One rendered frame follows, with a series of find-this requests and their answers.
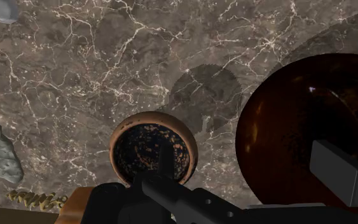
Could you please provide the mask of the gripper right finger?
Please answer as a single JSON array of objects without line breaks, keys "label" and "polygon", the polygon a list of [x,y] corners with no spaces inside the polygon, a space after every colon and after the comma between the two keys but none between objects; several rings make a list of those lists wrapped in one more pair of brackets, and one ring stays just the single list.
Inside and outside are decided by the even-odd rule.
[{"label": "gripper right finger", "polygon": [[310,171],[347,207],[358,207],[358,160],[326,140],[314,140]]}]

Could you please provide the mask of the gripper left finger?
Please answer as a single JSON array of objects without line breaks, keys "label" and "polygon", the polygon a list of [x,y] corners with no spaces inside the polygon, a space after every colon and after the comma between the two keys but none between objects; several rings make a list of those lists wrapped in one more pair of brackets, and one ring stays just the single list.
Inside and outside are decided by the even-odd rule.
[{"label": "gripper left finger", "polygon": [[139,173],[130,188],[96,186],[81,224],[243,224],[243,210],[203,188],[175,182],[173,168],[174,151],[164,144],[157,171]]}]

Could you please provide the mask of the small brown speckled bowl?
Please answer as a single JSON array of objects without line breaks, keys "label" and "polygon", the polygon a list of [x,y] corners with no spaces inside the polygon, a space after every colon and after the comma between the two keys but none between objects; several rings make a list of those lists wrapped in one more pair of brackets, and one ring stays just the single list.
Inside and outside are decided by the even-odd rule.
[{"label": "small brown speckled bowl", "polygon": [[157,170],[160,151],[174,151],[174,177],[185,184],[198,163],[194,135],[178,118],[157,111],[145,111],[124,119],[109,141],[109,159],[117,177],[132,185],[136,174]]}]

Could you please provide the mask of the large dark brown bowl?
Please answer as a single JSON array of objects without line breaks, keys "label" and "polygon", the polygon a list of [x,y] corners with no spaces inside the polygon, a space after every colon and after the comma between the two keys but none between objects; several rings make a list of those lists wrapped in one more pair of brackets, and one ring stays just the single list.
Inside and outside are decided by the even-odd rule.
[{"label": "large dark brown bowl", "polygon": [[358,54],[326,53],[271,74],[247,101],[235,149],[241,173],[264,204],[344,203],[309,169],[325,139],[358,160]]}]

